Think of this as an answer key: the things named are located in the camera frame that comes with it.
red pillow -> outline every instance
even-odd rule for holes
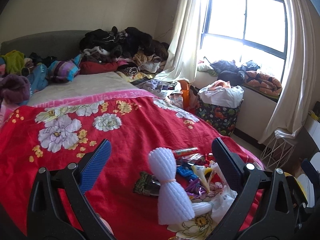
[[[81,62],[79,67],[81,75],[90,75],[116,71],[118,64],[116,62],[99,64],[91,61],[85,61]]]

window frame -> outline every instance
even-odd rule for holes
[[[284,60],[284,66],[283,66],[281,80],[280,80],[282,82],[282,79],[284,76],[284,67],[285,67],[285,63],[286,63],[286,59],[287,59],[287,49],[288,49],[288,19],[287,19],[287,11],[286,11],[284,0],[274,0],[274,1],[281,2],[281,3],[283,3],[283,6],[284,6],[284,21],[285,21],[284,52],[281,52],[279,50],[270,48],[268,46],[265,46],[265,45],[262,45],[262,44],[259,44],[259,43],[253,42],[253,41],[248,41],[245,39],[245,31],[246,31],[246,27],[247,27],[248,0],[245,0],[244,32],[243,32],[242,39],[224,36],[224,35],[220,35],[220,34],[208,33],[210,19],[211,19],[211,12],[212,12],[212,0],[208,0],[207,6],[206,6],[205,17],[204,17],[204,26],[203,26],[203,30],[201,33],[200,49],[202,49],[202,43],[203,43],[204,37],[205,36],[212,36],[212,37],[219,37],[219,38],[224,38],[224,39],[228,39],[228,40],[232,40],[232,41],[239,41],[243,45],[247,45],[247,46],[250,46],[250,47],[253,47],[256,49],[263,50],[269,54],[272,54],[272,55]]]

window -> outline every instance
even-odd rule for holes
[[[282,81],[287,52],[284,0],[202,0],[206,4],[200,55],[210,62],[255,61]]]

white wire stool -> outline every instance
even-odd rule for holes
[[[267,169],[270,169],[271,166],[276,168],[284,166],[297,145],[297,140],[284,138],[284,134],[290,134],[290,132],[282,128],[277,128],[275,130],[275,137],[268,142],[261,154],[260,160],[264,161]]]

blue gripper pad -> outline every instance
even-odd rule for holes
[[[242,159],[238,154],[230,152],[219,137],[212,142],[212,154],[226,178],[229,187],[239,194],[244,186],[244,162]]]
[[[95,150],[92,158],[81,172],[79,188],[82,194],[92,189],[110,155],[111,143],[108,140],[104,140]]]

